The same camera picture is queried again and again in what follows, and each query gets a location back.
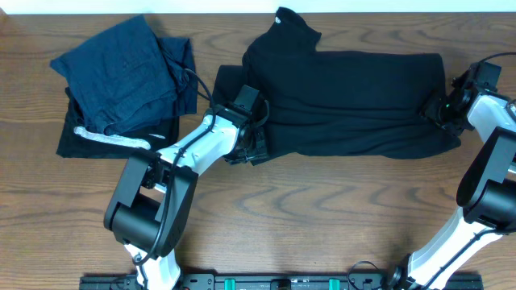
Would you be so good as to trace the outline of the black polo shirt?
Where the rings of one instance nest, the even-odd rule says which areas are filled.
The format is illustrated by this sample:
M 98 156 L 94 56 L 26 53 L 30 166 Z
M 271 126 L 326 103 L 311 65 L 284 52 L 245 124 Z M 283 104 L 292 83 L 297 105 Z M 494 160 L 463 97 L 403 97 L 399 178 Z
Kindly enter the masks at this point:
M 263 96 L 259 116 L 270 158 L 298 153 L 410 160 L 460 145 L 422 116 L 426 102 L 446 94 L 440 55 L 320 52 L 320 38 L 299 14 L 282 7 L 241 64 L 218 69 L 216 102 L 235 100 L 244 85 Z

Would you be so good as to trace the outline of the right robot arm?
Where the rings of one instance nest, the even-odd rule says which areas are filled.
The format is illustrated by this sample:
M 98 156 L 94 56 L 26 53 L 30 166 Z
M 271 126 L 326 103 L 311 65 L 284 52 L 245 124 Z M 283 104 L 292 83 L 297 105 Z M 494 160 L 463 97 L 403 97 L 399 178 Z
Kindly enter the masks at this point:
M 497 91 L 501 67 L 489 57 L 453 79 L 445 98 L 427 101 L 424 118 L 454 135 L 476 131 L 483 147 L 464 174 L 451 218 L 423 248 L 407 255 L 384 289 L 482 289 L 459 268 L 479 250 L 515 232 L 515 101 Z

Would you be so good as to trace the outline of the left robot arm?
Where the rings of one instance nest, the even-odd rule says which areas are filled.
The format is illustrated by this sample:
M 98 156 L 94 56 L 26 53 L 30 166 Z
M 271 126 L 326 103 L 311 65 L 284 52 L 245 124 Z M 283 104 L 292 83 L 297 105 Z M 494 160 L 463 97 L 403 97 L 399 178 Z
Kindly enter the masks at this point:
M 134 275 L 112 289 L 172 289 L 181 277 L 174 249 L 181 239 L 199 177 L 218 159 L 245 164 L 268 157 L 263 125 L 269 103 L 243 86 L 234 101 L 211 106 L 202 123 L 158 151 L 136 150 L 107 206 L 104 226 L 130 253 Z

